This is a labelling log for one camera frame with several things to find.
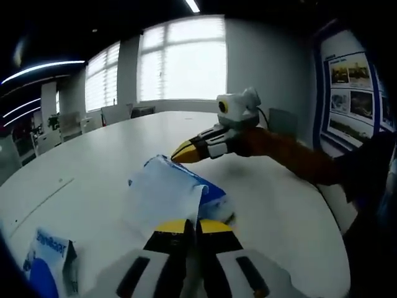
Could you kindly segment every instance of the blue and white package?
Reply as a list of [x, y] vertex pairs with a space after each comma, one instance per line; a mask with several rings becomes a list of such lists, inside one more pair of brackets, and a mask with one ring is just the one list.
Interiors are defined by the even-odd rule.
[[163, 155], [148, 160], [128, 185], [123, 218], [145, 236], [168, 220], [233, 218], [233, 207], [222, 189]]
[[72, 241], [38, 228], [22, 269], [40, 297], [75, 296], [78, 295], [76, 258]]

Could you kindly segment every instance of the ceiling light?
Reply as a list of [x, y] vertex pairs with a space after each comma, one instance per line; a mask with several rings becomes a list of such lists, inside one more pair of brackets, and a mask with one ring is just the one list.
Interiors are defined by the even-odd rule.
[[26, 73], [29, 73], [33, 70], [39, 70], [41, 68], [46, 68], [46, 67], [51, 67], [51, 66], [57, 66], [57, 65], [67, 65], [67, 64], [79, 64], [79, 63], [84, 63], [84, 61], [79, 60], [79, 61], [61, 61], [61, 62], [53, 62], [53, 63], [47, 63], [47, 64], [42, 64], [42, 65], [37, 65], [34, 67], [27, 68], [26, 70], [22, 70], [16, 74], [13, 74], [12, 76], [6, 78], [1, 84], [4, 84], [5, 82], [9, 81], [10, 79], [14, 79], [18, 76], [22, 76]]
[[194, 0], [185, 0], [185, 2], [187, 3], [187, 5], [189, 5], [193, 13], [200, 12], [200, 9], [197, 7], [197, 4], [196, 2], [194, 2]]
[[8, 112], [6, 115], [3, 116], [3, 118], [6, 118], [9, 114], [15, 112], [16, 110], [19, 110], [21, 107], [27, 106], [28, 104], [31, 104], [31, 103], [33, 103], [33, 102], [35, 102], [35, 101], [39, 101], [39, 100], [40, 100], [40, 98], [35, 99], [34, 101], [29, 101], [29, 102], [27, 102], [26, 104], [23, 104], [23, 105], [21, 105], [20, 107], [17, 107], [16, 109], [13, 109], [12, 111]]
[[7, 125], [9, 125], [10, 123], [13, 123], [13, 121], [15, 121], [15, 120], [21, 118], [22, 116], [24, 116], [24, 115], [26, 115], [26, 114], [29, 114], [29, 113], [31, 113], [31, 112], [34, 112], [35, 110], [38, 110], [39, 108], [41, 108], [41, 107], [37, 107], [36, 109], [30, 110], [30, 111], [28, 111], [28, 112], [26, 112], [26, 113], [23, 113], [22, 115], [16, 117], [15, 119], [12, 119], [10, 122], [7, 122], [6, 124], [4, 124], [4, 127], [6, 127]]

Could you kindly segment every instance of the round table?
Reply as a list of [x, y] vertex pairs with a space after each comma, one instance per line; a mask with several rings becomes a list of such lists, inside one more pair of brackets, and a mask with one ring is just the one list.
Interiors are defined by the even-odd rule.
[[[0, 187], [2, 230], [19, 266], [35, 229], [74, 241], [79, 291], [99, 271], [141, 248], [121, 219], [127, 179], [154, 155], [170, 155], [210, 128], [216, 114], [162, 112], [110, 125], [70, 140], [18, 170]], [[337, 224], [320, 193], [268, 157], [234, 154], [186, 165], [226, 191], [236, 234], [292, 277], [310, 297], [343, 297], [349, 263]]]

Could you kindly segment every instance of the black cable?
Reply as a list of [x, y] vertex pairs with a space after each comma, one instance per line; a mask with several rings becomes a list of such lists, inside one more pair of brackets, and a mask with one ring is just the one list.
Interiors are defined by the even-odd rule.
[[259, 110], [259, 112], [261, 112], [261, 114], [263, 115], [263, 118], [265, 118], [267, 129], [269, 129], [269, 121], [267, 120], [265, 113], [263, 113], [263, 111], [261, 110], [260, 107], [257, 107], [257, 109]]
[[185, 146], [183, 146], [181, 149], [179, 149], [178, 151], [176, 151], [173, 155], [171, 155], [171, 160], [175, 157], [175, 156], [177, 156], [181, 151], [183, 151], [184, 149], [186, 149], [187, 147], [189, 147], [189, 146], [193, 146], [193, 144], [188, 144], [188, 145], [185, 145]]

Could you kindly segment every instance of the window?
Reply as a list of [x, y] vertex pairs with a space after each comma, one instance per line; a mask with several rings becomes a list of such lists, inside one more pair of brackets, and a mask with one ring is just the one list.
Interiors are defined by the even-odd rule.
[[100, 52], [86, 70], [86, 112], [117, 104], [117, 62], [120, 42]]
[[213, 99], [226, 93], [223, 17], [198, 17], [144, 31], [138, 100]]
[[60, 112], [60, 92], [55, 94], [56, 113]]

